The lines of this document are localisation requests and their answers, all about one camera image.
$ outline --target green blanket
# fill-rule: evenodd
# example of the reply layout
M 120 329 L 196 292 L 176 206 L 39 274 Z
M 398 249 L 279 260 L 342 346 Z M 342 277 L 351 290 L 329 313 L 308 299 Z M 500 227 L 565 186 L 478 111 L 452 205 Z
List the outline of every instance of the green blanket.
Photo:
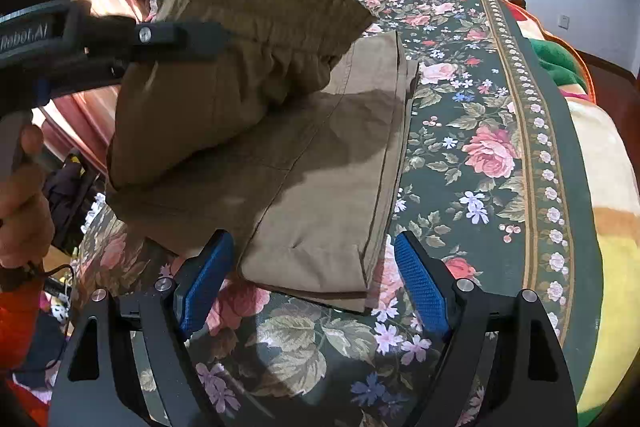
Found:
M 588 92 L 587 84 L 580 76 L 580 68 L 571 53 L 557 42 L 537 39 L 529 39 L 529 41 L 538 56 L 540 66 L 547 70 L 556 86 L 580 84 L 584 92 Z

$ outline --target orange sleeve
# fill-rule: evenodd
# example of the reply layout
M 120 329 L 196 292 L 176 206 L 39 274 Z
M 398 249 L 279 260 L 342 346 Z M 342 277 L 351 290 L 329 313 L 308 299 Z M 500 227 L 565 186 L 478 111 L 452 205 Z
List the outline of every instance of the orange sleeve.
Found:
M 18 367 L 27 356 L 38 318 L 42 280 L 0 292 L 0 370 Z

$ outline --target khaki pants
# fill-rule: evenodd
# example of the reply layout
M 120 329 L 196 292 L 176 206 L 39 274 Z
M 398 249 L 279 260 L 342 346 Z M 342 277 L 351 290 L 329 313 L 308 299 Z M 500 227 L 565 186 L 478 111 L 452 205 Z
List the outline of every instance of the khaki pants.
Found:
M 362 311 L 396 199 L 415 71 L 395 32 L 360 39 L 322 91 L 109 203 L 183 256 L 226 229 L 242 277 Z

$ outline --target bed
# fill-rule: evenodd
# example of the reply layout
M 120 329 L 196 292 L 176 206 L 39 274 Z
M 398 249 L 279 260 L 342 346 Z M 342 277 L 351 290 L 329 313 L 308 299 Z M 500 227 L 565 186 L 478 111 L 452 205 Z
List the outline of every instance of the bed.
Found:
M 629 312 L 640 305 L 638 190 L 588 71 L 505 0 L 360 1 L 379 17 L 365 36 L 396 30 L 407 58 L 422 63 L 370 312 L 227 280 L 188 346 L 210 399 L 227 425 L 296 425 L 304 415 L 309 425 L 401 426 L 444 348 L 421 327 L 394 261 L 395 235 L 412 230 L 456 277 L 493 293 L 539 293 L 588 425 L 640 346 L 640 319 Z M 574 55 L 583 83 L 559 89 L 527 38 Z M 465 143 L 502 156 L 483 164 Z M 483 176 L 491 169 L 508 175 Z M 472 171 L 479 182 L 465 187 Z M 484 217 L 469 216 L 463 200 L 479 194 Z M 76 311 L 96 287 L 122 295 L 177 272 L 179 258 L 145 258 L 142 242 L 108 206 L 101 211 L 80 248 Z M 495 340 L 487 334 L 459 425 L 478 414 Z M 150 413 L 168 425 L 142 338 L 132 341 Z

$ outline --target black cable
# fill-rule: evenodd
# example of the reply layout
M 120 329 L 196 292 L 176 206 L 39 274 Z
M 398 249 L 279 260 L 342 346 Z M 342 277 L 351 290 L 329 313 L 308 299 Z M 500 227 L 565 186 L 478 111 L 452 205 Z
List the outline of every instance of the black cable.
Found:
M 51 277 L 53 274 L 58 273 L 60 270 L 63 269 L 68 269 L 71 272 L 71 289 L 73 291 L 73 284 L 76 281 L 76 272 L 74 271 L 74 269 L 71 267 L 70 264 L 61 264 L 60 266 L 54 268 L 53 270 L 50 270 L 48 272 L 41 272 L 39 271 L 34 265 L 33 263 L 29 263 L 29 265 L 31 266 L 31 269 L 34 269 L 37 274 L 38 277 L 44 278 L 46 279 L 47 277 Z M 9 371 L 9 373 L 12 373 L 14 375 L 20 375 L 20 374 L 25 374 L 25 373 L 44 373 L 46 371 L 48 371 L 49 369 L 51 369 L 52 367 L 54 367 L 58 361 L 60 361 L 60 359 L 62 358 L 62 354 L 65 352 L 65 347 L 66 347 L 66 335 L 69 332 L 69 324 L 71 323 L 71 320 L 69 320 L 68 317 L 68 312 L 71 309 L 71 295 L 67 296 L 66 292 L 65 292 L 65 297 L 67 297 L 68 299 L 68 304 L 69 304 L 69 308 L 67 311 L 67 317 L 66 317 L 66 325 L 65 325 L 65 333 L 64 333 L 64 339 L 62 341 L 62 345 L 60 346 L 60 352 L 58 353 L 57 357 L 53 360 L 51 360 L 49 363 L 47 363 L 46 366 L 44 367 L 38 367 L 36 369 L 12 369 Z

